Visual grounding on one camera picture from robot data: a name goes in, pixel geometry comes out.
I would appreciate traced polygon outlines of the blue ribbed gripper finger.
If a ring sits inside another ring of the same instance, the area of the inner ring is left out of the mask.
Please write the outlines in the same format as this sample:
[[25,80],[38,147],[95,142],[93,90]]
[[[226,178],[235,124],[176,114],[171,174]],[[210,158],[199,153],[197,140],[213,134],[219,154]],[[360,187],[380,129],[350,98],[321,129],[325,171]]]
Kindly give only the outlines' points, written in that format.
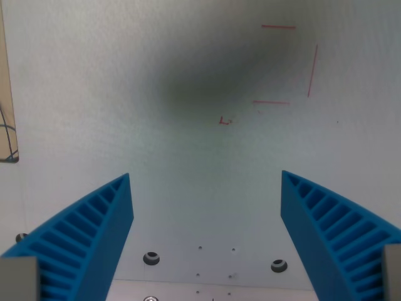
[[130,177],[124,174],[54,215],[2,256],[38,260],[40,300],[106,300],[133,219]]
[[281,218],[318,300],[384,300],[382,252],[400,243],[399,228],[288,171]]

